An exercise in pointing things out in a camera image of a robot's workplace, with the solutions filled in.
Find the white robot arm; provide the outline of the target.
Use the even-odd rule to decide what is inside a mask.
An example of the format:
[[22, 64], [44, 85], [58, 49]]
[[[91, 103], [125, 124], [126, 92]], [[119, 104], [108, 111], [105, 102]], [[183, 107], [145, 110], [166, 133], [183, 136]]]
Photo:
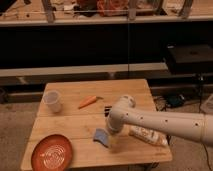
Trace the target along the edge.
[[122, 95], [106, 118], [110, 134], [118, 134], [125, 125], [139, 126], [213, 147], [213, 115], [158, 112], [135, 107], [135, 99]]

